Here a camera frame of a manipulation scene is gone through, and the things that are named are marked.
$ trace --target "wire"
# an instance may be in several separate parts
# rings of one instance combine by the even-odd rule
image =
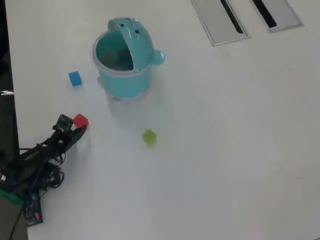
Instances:
[[[56,188],[60,187],[60,185],[62,184],[62,182],[65,180],[65,173],[64,173],[63,171],[60,171],[59,177],[60,177],[59,183],[57,183],[56,185],[52,185],[52,186],[51,186],[52,189],[56,189]]]
[[[14,225],[13,225],[12,230],[11,230],[11,233],[10,233],[9,240],[12,240],[12,237],[14,236],[14,233],[15,233],[15,231],[16,231],[16,228],[17,228],[17,226],[18,226],[18,223],[19,223],[19,220],[20,220],[20,218],[21,218],[21,215],[22,215],[22,212],[23,212],[24,208],[25,208],[25,202],[24,202],[23,205],[21,206],[20,211],[19,211],[19,213],[18,213],[18,216],[17,216],[17,218],[15,219]]]
[[[39,176],[40,176],[40,173],[41,173],[41,171],[42,171],[42,169],[44,168],[44,166],[45,166],[46,163],[47,163],[46,160],[43,160],[42,162],[39,163],[39,167],[38,167],[38,170],[37,170],[37,172],[36,172],[35,178],[34,178],[32,184],[31,184],[31,187],[30,187],[28,196],[29,196],[29,195],[31,194],[31,192],[33,191],[33,189],[34,189],[34,187],[35,187],[35,185],[36,185],[36,182],[38,181],[38,178],[39,178]],[[25,208],[26,202],[27,202],[27,199],[26,199],[26,197],[25,197],[24,203],[23,203],[22,207],[20,208],[19,214],[18,214],[18,216],[16,217],[16,220],[15,220],[15,222],[14,222],[14,225],[13,225],[13,227],[12,227],[12,229],[11,229],[11,233],[10,233],[9,240],[12,240],[12,237],[14,236],[14,233],[15,233],[15,231],[16,231],[18,222],[19,222],[19,220],[20,220],[20,218],[21,218],[21,215],[22,215],[22,212],[23,212],[23,210],[24,210],[24,208]]]
[[[66,157],[67,157],[67,155],[66,155],[65,152],[63,152],[63,153],[59,156],[59,160],[58,160],[58,157],[55,157],[54,160],[55,160],[57,163],[59,163],[59,165],[57,165],[57,166],[60,166],[61,164],[63,164],[63,163],[65,162],[65,160],[66,160]]]

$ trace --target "white table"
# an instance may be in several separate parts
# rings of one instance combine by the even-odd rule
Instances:
[[[212,47],[189,0],[7,0],[20,145],[60,113],[90,121],[29,239],[320,237],[320,1],[290,3],[305,27],[270,34],[233,1],[251,38]],[[118,16],[140,19],[166,55],[149,94],[124,104],[106,101],[92,61]]]

